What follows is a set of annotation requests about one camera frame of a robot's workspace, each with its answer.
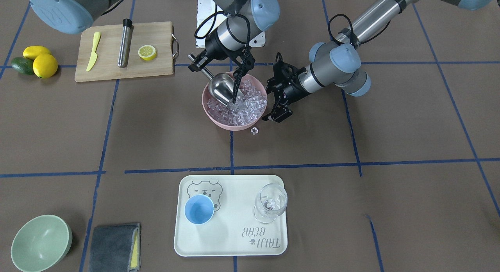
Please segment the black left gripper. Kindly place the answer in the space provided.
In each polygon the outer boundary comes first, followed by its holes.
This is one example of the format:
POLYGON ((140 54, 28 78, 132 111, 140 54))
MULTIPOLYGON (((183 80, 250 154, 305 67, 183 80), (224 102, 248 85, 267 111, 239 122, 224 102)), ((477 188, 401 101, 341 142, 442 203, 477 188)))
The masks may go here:
POLYGON ((306 73, 306 68, 296 68, 295 66, 276 58, 273 65, 274 76, 267 80, 266 93, 274 93, 275 103, 270 113, 262 116, 263 121, 274 121, 281 123, 293 115, 289 104, 297 102, 309 96, 300 83, 299 76, 306 73))

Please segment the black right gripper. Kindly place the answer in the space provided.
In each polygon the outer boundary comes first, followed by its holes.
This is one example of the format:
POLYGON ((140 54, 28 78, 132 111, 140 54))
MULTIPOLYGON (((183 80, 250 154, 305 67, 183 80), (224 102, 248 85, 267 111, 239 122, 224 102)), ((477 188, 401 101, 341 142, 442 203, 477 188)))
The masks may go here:
POLYGON ((189 70, 191 72, 202 71, 212 60, 225 60, 227 58, 235 62, 239 67, 233 72, 233 94, 232 104, 236 103, 236 98, 240 92, 239 87, 243 77, 254 68, 255 58, 251 53, 249 44, 239 44, 237 50, 229 50, 220 41, 218 35, 211 34, 205 39, 205 50, 198 55, 189 54, 189 70))

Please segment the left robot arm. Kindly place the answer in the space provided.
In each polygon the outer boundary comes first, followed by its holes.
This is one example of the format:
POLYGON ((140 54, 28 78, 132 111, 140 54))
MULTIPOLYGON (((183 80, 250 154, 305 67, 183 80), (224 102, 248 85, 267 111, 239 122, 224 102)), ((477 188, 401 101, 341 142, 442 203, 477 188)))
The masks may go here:
MULTIPOLYGON (((330 33, 328 43, 317 43, 309 51, 310 64, 303 68, 285 63, 277 53, 273 77, 267 81, 266 92, 274 95, 274 105, 263 121, 280 123, 292 115, 289 105, 326 87, 335 85, 346 94, 359 97, 368 92, 371 79, 361 69, 357 49, 381 34, 390 21, 408 5, 419 0, 377 0, 337 36, 330 33)), ((440 0, 461 9, 474 11, 492 0, 440 0)))

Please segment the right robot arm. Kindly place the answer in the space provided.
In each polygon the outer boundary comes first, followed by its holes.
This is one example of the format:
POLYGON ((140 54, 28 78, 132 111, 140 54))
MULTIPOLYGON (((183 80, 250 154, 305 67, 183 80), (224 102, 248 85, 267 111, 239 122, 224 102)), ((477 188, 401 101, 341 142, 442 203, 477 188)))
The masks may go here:
MULTIPOLYGON (((47 25, 65 34, 80 34, 90 28, 95 20, 111 12, 124 0, 30 0, 36 15, 47 25)), ((212 60, 235 62, 232 90, 239 88, 241 79, 253 69, 255 59, 250 42, 267 31, 280 17, 277 0, 212 0, 217 7, 204 23, 225 16, 225 21, 195 38, 205 41, 205 49, 189 65, 192 72, 200 72, 212 60)))

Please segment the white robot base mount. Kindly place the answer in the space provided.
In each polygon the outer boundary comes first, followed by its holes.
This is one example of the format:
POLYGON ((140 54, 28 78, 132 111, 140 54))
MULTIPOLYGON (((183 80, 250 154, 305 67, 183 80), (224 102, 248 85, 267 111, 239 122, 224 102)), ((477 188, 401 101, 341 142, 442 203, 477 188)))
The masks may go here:
MULTIPOLYGON (((207 19, 210 15, 212 15, 215 12, 221 11, 221 8, 214 3, 213 0, 198 0, 197 4, 197 25, 196 29, 198 29, 201 25, 202 22, 207 19)), ((205 24, 202 25, 200 30, 198 31, 198 37, 202 37, 205 35, 208 30, 211 29, 211 31, 215 30, 219 25, 225 22, 227 18, 223 14, 219 14, 216 17, 212 17, 209 21, 207 21, 205 24)), ((253 40, 250 41, 250 46, 252 48, 259 48, 259 47, 264 47, 266 44, 266 35, 264 32, 258 34, 253 40)), ((205 48, 205 38, 203 39, 195 39, 195 47, 197 48, 205 48)))

